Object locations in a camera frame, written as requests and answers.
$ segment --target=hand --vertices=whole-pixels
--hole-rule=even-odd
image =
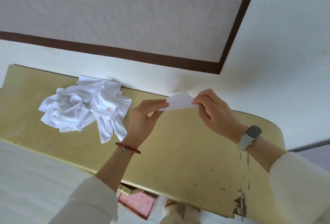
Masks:
[[[192,104],[198,104],[198,114],[208,128],[235,143],[248,128],[238,121],[227,103],[212,89],[200,92]]]
[[[138,148],[151,134],[158,118],[164,111],[157,111],[167,107],[169,104],[163,100],[144,100],[132,111],[131,121],[128,127],[126,143],[134,148]]]

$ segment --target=person's left hand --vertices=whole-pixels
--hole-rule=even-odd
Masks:
[[[151,134],[158,118],[164,112],[157,110],[165,108],[168,105],[166,99],[142,101],[132,111],[127,135],[123,142],[134,148],[138,148]]]

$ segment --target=white shirt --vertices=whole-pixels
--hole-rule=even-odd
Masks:
[[[271,167],[269,180],[289,223],[330,224],[330,173],[296,153],[286,153]],[[118,199],[101,180],[91,176],[70,195],[49,224],[109,224],[117,221]]]

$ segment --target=table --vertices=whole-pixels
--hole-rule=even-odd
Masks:
[[[0,94],[0,139],[97,172],[116,148],[115,134],[101,144],[96,122],[80,132],[60,133],[40,121],[41,102],[77,80],[10,65]],[[122,88],[122,94],[132,99],[126,127],[132,109],[141,101],[165,98],[127,88]],[[197,110],[163,113],[140,147],[142,154],[133,156],[122,182],[225,217],[242,213],[262,223],[282,223],[267,173],[246,152],[209,130]],[[284,148],[276,125],[255,115],[235,114],[243,124],[261,127],[264,138]]]

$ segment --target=watch strap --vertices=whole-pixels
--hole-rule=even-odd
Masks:
[[[237,147],[240,150],[245,151],[245,149],[247,149],[247,147],[251,145],[254,140],[255,140],[254,138],[250,137],[247,133],[245,133],[244,135],[241,136],[241,140],[237,144]]]

